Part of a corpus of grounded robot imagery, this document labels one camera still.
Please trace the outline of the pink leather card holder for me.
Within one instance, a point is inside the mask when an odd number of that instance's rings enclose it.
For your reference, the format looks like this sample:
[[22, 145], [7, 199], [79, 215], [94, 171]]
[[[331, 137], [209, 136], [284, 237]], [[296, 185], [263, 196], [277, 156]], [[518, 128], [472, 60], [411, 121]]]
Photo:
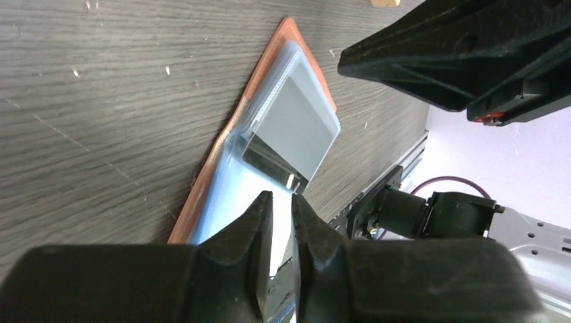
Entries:
[[340, 130], [325, 76], [287, 17], [208, 153], [168, 241], [204, 242], [264, 190], [284, 218], [291, 195], [306, 189]]

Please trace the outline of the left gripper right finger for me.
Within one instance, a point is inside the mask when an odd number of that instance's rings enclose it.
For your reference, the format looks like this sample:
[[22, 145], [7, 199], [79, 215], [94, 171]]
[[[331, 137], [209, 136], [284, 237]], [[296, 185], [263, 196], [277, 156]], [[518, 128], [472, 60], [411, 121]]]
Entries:
[[299, 322], [546, 322], [518, 260], [485, 238], [352, 240], [292, 197]]

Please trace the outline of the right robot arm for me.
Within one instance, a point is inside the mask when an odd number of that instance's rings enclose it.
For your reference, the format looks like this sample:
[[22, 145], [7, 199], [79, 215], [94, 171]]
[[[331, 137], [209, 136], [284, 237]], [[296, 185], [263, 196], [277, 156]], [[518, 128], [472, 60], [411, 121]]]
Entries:
[[[569, 1], [425, 1], [342, 51], [341, 75], [375, 81], [492, 127], [570, 105]], [[389, 188], [367, 218], [409, 239], [487, 237], [506, 246], [547, 308], [570, 314], [570, 230], [500, 206], [488, 194]]]

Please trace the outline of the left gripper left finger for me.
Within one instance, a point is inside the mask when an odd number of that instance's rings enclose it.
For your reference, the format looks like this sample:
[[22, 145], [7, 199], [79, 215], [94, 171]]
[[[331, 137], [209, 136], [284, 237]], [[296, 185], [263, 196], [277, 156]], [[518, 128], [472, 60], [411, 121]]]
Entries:
[[263, 322], [273, 196], [188, 244], [47, 245], [1, 284], [2, 322]]

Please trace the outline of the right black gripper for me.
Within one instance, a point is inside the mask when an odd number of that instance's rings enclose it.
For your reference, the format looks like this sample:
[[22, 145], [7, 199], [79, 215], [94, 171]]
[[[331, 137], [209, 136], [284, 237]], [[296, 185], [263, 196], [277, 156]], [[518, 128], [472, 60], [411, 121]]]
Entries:
[[424, 1], [337, 70], [471, 122], [530, 122], [570, 106], [570, 2]]

